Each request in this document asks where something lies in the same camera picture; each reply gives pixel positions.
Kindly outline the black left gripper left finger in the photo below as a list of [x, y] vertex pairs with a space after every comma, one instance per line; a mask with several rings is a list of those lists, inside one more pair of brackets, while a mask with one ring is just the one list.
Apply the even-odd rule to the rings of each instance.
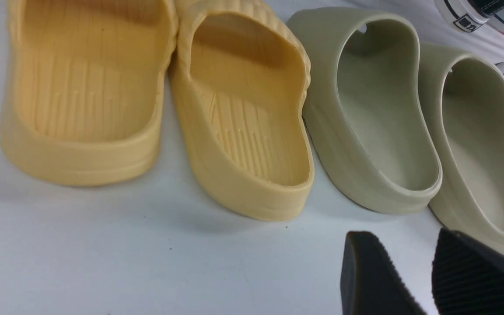
[[344, 315], [425, 315], [379, 238], [349, 231], [340, 277]]

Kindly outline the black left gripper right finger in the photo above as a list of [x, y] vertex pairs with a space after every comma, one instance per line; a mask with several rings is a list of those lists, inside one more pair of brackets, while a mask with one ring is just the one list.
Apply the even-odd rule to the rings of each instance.
[[431, 283], [441, 315], [504, 315], [504, 255], [465, 233], [440, 230]]

